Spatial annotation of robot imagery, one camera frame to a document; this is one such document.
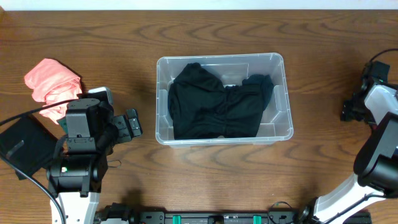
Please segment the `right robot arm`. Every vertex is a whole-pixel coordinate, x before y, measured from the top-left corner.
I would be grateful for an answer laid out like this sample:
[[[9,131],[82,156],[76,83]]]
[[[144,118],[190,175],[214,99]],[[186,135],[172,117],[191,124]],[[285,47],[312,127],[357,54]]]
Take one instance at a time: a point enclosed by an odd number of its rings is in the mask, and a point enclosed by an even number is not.
[[[342,121],[363,121],[371,135],[358,152],[353,174],[330,193],[313,199],[295,223],[371,223],[364,209],[397,198],[397,85],[388,64],[370,60],[361,86],[343,103]]]

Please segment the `large black garment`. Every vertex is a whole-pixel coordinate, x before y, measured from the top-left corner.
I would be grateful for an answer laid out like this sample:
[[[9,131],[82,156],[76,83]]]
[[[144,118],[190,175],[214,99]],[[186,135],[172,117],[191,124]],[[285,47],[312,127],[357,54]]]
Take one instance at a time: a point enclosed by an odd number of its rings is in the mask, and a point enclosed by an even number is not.
[[[189,63],[170,85],[168,110],[176,140],[254,138],[262,113],[231,113],[226,86],[199,63]]]

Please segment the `black garment with tape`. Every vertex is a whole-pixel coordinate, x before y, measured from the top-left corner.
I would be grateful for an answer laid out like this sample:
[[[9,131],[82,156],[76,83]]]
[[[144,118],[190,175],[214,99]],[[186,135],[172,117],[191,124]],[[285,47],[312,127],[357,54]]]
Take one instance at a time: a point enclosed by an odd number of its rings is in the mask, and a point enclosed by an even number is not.
[[[1,133],[1,154],[27,175],[48,169],[58,139],[33,116],[26,116]]]

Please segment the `navy garment with tape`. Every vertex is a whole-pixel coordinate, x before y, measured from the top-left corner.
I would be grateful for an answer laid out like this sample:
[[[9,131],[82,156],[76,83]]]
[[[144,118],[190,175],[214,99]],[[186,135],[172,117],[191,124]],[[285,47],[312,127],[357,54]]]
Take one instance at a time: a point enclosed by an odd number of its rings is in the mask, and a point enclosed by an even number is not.
[[[269,75],[251,75],[240,85],[225,88],[225,104],[231,113],[262,113],[271,100],[273,89]]]

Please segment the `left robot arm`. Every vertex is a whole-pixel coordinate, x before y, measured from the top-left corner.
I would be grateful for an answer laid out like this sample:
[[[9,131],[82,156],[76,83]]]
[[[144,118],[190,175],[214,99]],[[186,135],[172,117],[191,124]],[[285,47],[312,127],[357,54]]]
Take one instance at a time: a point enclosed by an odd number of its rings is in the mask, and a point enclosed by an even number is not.
[[[117,144],[142,135],[135,109],[114,115],[108,101],[74,100],[67,105],[68,133],[56,147],[47,171],[53,223],[93,223],[107,156]]]

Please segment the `dark green garment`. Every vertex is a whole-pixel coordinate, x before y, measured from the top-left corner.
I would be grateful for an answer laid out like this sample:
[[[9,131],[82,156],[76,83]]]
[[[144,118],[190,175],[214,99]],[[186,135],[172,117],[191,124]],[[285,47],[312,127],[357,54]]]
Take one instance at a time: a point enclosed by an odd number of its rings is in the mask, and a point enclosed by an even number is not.
[[[66,117],[64,116],[61,119],[57,120],[57,123],[61,126],[61,128],[63,129],[63,131],[68,134],[68,126],[67,126],[67,121],[66,121]]]

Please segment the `pink shirt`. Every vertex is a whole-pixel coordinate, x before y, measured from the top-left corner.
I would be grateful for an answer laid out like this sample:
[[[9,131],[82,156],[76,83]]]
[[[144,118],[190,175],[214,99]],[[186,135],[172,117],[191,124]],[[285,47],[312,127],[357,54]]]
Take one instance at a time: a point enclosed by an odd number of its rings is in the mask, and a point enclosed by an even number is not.
[[[33,90],[32,98],[46,105],[75,100],[83,93],[80,77],[50,58],[39,62],[24,76],[24,81]]]

